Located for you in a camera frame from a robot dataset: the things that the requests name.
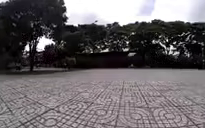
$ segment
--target sky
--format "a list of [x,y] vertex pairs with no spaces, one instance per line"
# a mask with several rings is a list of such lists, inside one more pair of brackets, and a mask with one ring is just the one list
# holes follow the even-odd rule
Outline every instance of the sky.
[[[205,0],[64,0],[67,24],[98,24],[161,19],[186,22],[205,21]],[[51,40],[42,38],[39,49]]]

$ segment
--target tree trunk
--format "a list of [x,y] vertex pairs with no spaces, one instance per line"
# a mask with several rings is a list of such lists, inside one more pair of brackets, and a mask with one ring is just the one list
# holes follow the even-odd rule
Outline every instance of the tree trunk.
[[30,55],[29,55],[29,59],[30,59],[30,71],[32,72],[34,70],[34,59],[35,59],[35,54],[36,54],[36,48],[37,48],[37,43],[36,41],[31,42],[29,44],[29,51],[30,51]]
[[145,52],[142,52],[142,53],[141,53],[141,56],[142,56],[142,65],[143,65],[143,66],[146,66],[146,53],[145,53]]

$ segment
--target gray paving tile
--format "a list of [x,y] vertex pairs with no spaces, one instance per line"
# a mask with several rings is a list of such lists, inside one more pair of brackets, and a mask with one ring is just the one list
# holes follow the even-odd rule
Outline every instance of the gray paving tile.
[[140,71],[3,76],[0,128],[205,128],[205,85]]

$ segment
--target paved plaza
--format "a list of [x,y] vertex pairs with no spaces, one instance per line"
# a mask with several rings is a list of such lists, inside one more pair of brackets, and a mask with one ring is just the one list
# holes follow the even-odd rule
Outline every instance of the paved plaza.
[[0,75],[0,128],[205,128],[205,71]]

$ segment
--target tiled pavement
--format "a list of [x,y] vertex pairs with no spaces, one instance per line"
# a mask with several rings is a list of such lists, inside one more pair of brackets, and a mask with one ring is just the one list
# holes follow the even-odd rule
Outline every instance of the tiled pavement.
[[53,74],[0,79],[0,128],[47,127],[205,128],[205,89]]

